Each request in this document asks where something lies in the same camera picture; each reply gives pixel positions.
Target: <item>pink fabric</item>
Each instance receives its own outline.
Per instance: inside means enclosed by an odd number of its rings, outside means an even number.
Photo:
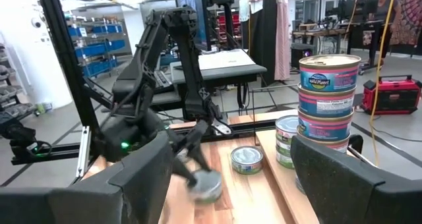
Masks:
[[[276,69],[274,80],[290,77],[289,15],[287,0],[277,0]]]

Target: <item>can lid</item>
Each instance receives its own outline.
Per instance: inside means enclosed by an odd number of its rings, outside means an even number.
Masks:
[[[231,152],[231,159],[242,165],[252,165],[262,160],[262,152],[253,146],[243,146]]]
[[[361,58],[354,55],[316,55],[299,60],[300,63],[315,66],[340,66],[360,62]]]
[[[277,119],[276,126],[278,129],[284,132],[297,132],[297,126],[299,126],[299,117],[297,115],[288,115]]]

